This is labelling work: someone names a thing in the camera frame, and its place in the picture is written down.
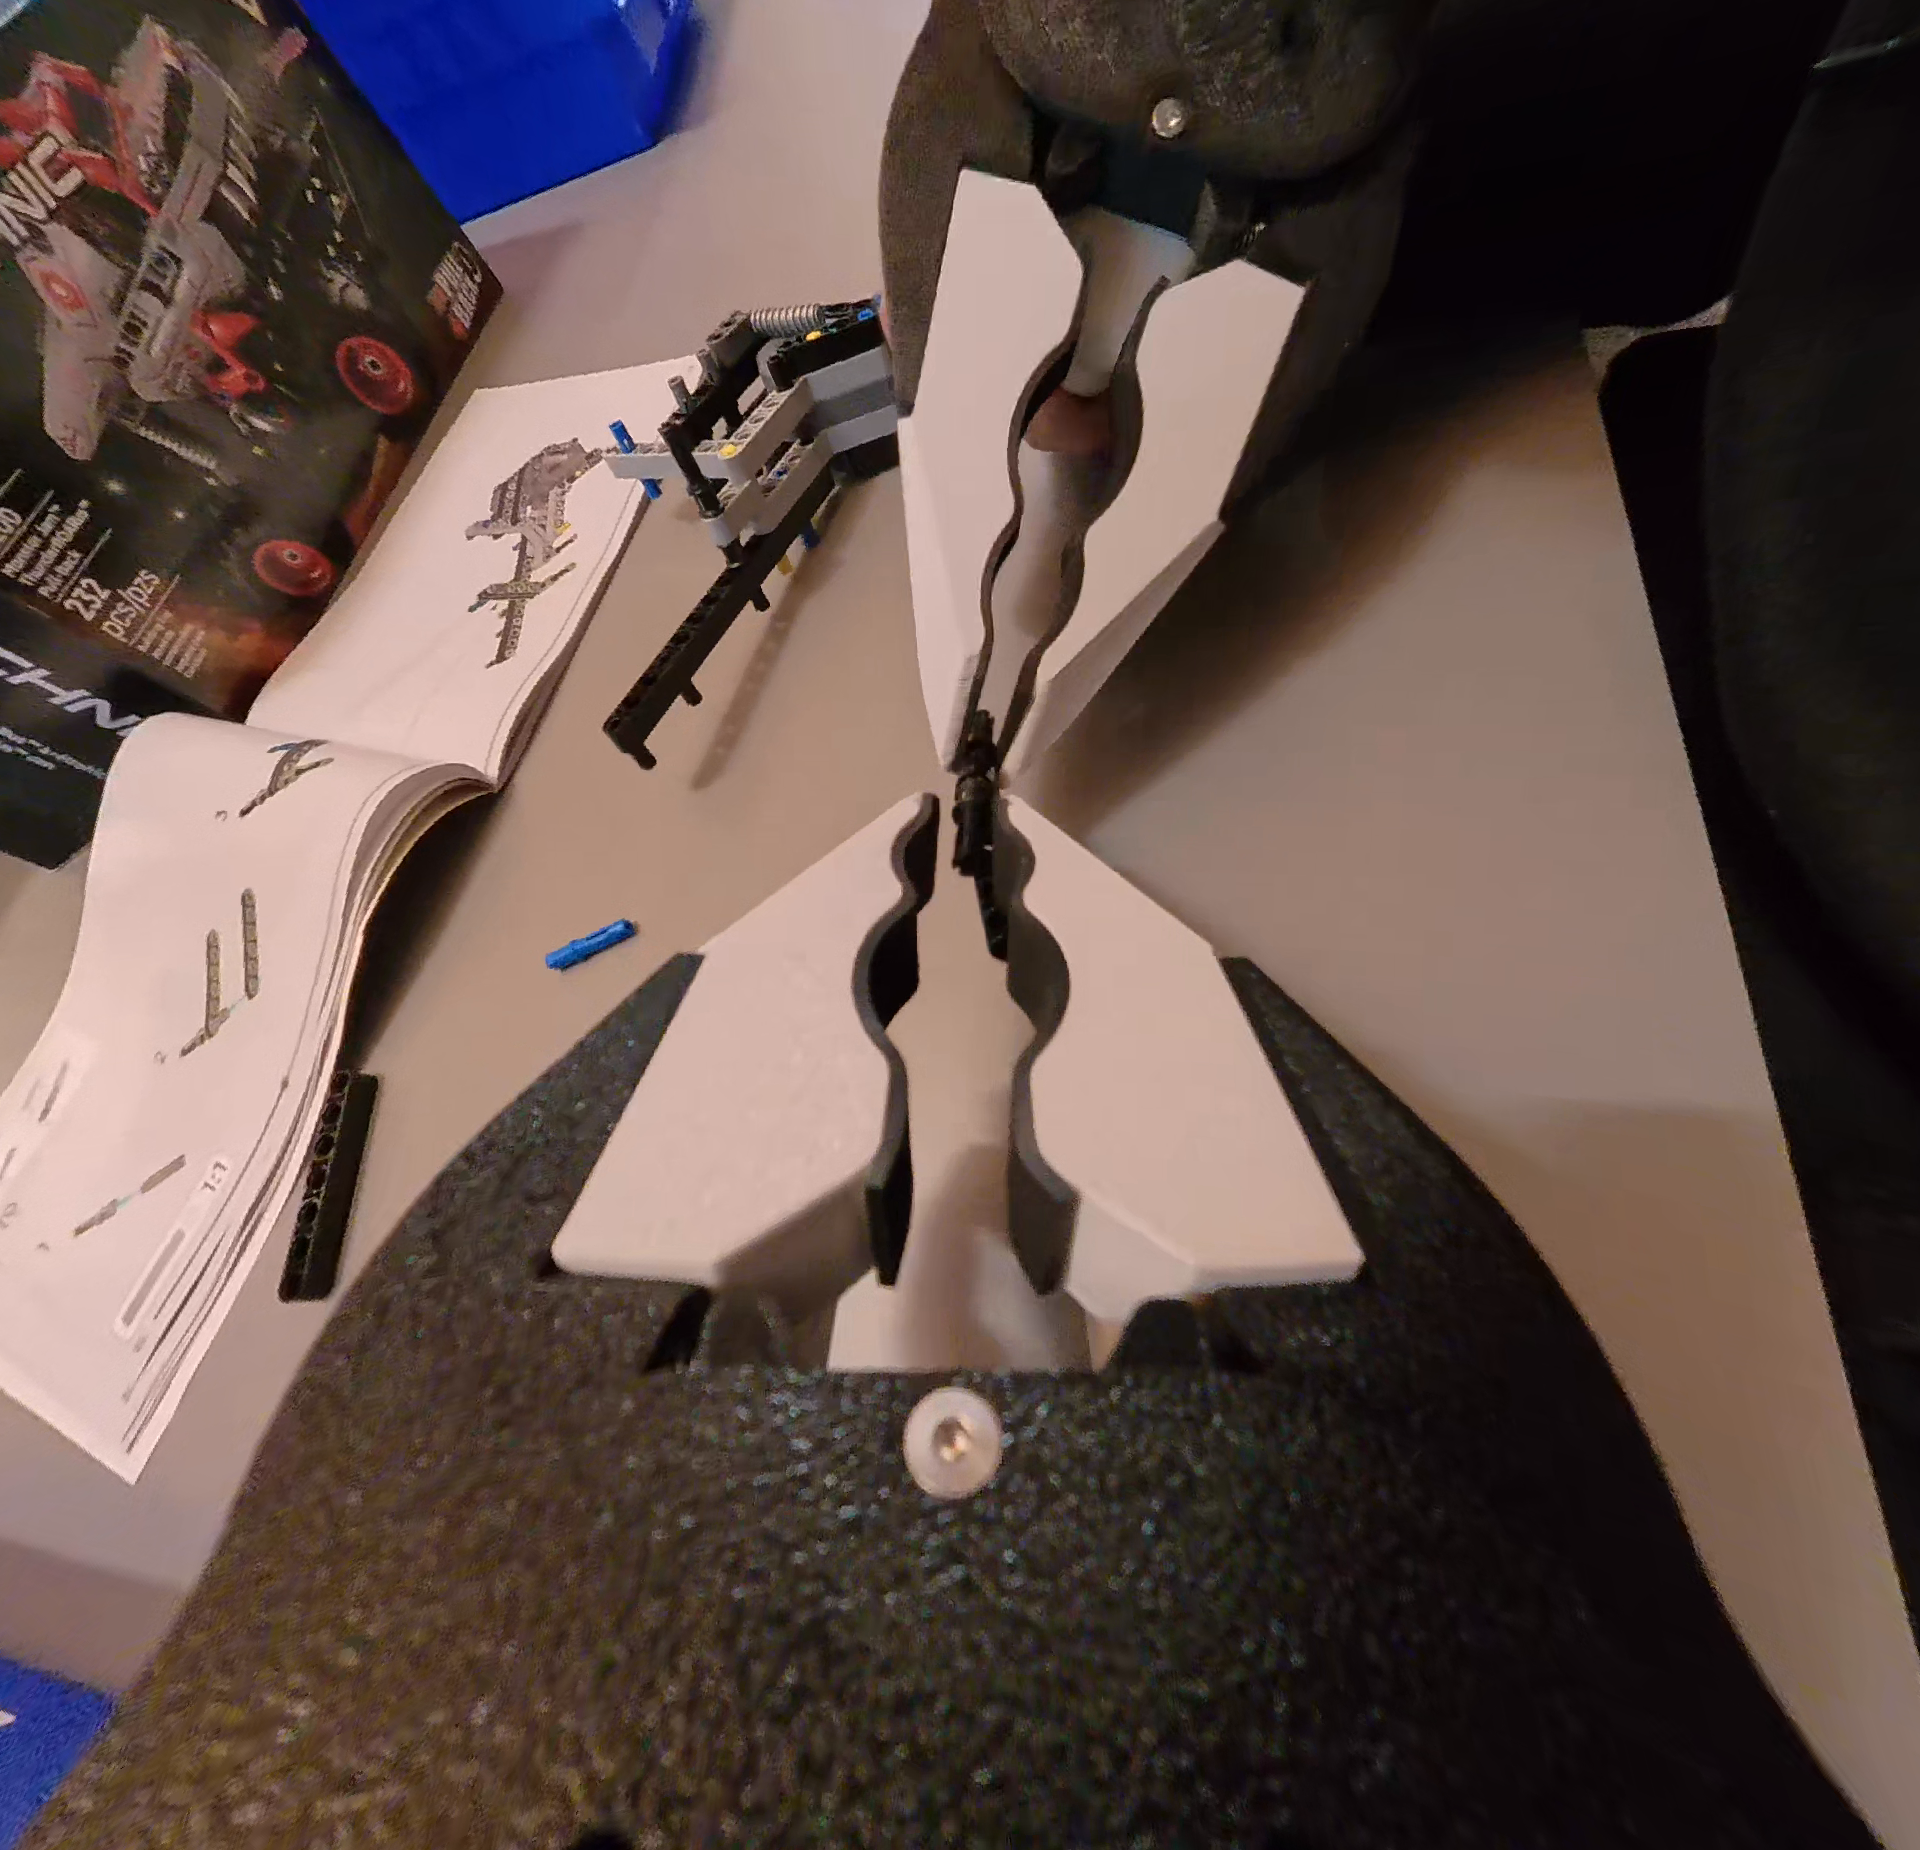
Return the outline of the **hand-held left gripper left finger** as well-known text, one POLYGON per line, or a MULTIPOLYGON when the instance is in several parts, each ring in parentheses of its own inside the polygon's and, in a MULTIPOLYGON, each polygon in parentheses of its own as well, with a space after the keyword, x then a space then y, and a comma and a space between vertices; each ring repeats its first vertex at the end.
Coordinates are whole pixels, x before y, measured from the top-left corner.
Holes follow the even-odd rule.
POLYGON ((898 1282, 908 1071, 937 795, 904 799, 694 952, 552 1256, 684 1287, 898 1282))

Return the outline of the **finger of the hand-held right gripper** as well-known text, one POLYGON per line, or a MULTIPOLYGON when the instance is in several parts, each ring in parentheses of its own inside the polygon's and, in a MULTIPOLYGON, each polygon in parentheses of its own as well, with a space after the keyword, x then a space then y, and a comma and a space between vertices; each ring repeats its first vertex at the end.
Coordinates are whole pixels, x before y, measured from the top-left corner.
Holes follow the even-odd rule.
POLYGON ((1065 737, 1221 540, 1305 298, 1305 282, 1234 259, 1140 313, 1132 467, 1088 531, 1074 608, 1038 654, 1002 770, 1033 770, 1065 737))
POLYGON ((1074 351, 1088 266, 1033 183, 958 173, 912 402, 898 424, 908 589, 934 753, 963 748, 990 589, 1020 532, 1022 415, 1074 351))

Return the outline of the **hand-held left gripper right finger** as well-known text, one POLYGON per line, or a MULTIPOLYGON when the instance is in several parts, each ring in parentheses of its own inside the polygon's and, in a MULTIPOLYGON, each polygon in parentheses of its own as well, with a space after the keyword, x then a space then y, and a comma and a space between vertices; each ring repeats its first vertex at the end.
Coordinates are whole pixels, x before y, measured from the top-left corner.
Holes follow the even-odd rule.
POLYGON ((1003 1366, 1094 1370, 1158 1304, 1355 1285, 1359 1239, 1231 963, 1020 799, 996 803, 993 894, 1030 1030, 982 1160, 1003 1366))

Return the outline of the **partly built toy model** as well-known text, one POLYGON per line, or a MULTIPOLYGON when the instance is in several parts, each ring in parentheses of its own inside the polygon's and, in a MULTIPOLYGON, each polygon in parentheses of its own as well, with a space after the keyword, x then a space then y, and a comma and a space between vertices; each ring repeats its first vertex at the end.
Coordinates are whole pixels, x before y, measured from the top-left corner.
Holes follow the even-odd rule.
POLYGON ((818 545, 828 508, 896 471, 898 399, 876 298, 758 308, 722 319, 694 380, 671 374, 673 410, 641 443, 612 424, 609 469, 658 498, 679 477, 722 568, 612 709, 605 737, 641 770, 676 703, 747 613, 767 613, 776 571, 818 545))

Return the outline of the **black toy axle pin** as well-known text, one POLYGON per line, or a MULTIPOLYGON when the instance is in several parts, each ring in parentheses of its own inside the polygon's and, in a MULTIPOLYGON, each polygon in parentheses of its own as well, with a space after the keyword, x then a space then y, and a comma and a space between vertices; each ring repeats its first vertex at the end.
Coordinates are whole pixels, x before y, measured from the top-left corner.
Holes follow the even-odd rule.
POLYGON ((996 894, 999 774, 1002 759, 996 748, 993 715, 985 709, 974 709, 965 721, 952 760, 952 868, 974 886, 985 950, 996 963, 1007 963, 1007 913, 996 894))

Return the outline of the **person's right forearm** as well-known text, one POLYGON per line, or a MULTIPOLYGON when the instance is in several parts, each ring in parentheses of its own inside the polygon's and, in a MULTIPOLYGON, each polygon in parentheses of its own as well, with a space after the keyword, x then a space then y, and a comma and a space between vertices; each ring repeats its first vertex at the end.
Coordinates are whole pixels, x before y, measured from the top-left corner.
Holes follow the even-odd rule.
POLYGON ((1844 6, 1440 0, 1381 325, 1717 305, 1844 6))

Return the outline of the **short black toy beam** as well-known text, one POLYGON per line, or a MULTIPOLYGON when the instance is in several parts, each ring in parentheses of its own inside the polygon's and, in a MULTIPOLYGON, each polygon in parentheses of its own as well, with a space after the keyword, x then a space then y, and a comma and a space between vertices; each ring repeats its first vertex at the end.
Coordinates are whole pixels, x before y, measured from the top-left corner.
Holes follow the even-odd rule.
POLYGON ((372 1071, 337 1068, 330 1080, 276 1282, 284 1306, 323 1304, 340 1282, 379 1092, 381 1078, 372 1071))

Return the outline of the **open instruction booklet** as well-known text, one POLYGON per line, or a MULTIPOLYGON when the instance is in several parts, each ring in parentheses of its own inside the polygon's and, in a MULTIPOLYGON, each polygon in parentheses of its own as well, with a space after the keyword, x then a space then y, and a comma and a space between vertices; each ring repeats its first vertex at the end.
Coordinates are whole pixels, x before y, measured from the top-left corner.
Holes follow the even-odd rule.
POLYGON ((2 1393, 136 1482, 298 1192, 372 907, 486 799, 646 508, 696 355, 475 393, 244 721, 131 730, 77 957, 2 1089, 2 1393))

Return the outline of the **blue plastic bin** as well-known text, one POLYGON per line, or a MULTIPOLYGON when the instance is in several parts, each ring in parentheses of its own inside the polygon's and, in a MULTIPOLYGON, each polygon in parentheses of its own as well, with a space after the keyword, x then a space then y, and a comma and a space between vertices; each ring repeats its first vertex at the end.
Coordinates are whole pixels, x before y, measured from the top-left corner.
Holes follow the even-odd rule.
POLYGON ((472 222, 652 149, 694 0, 298 0, 408 160, 472 222))

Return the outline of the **person's black clothed torso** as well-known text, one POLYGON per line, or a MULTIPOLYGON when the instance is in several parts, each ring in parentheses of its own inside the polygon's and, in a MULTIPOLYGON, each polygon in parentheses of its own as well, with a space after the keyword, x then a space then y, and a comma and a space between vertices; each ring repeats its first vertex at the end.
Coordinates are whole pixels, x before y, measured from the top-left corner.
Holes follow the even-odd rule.
POLYGON ((1918 1623, 1918 0, 1844 0, 1727 319, 1600 410, 1918 1623))

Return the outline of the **black toy truck box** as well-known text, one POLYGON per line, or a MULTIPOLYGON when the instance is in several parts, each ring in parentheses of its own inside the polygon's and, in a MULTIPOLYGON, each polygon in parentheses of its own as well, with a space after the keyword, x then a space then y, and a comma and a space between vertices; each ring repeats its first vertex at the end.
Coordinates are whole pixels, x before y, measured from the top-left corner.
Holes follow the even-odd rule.
POLYGON ((2 855, 246 720, 501 298, 295 0, 2 0, 2 855))

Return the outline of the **blue bin with label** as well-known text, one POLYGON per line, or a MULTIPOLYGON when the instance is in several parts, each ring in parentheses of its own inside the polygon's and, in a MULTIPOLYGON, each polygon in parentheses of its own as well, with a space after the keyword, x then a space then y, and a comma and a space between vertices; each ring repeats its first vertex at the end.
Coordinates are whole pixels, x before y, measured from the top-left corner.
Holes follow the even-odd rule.
POLYGON ((86 1758, 116 1699, 2 1657, 2 1848, 14 1848, 86 1758))

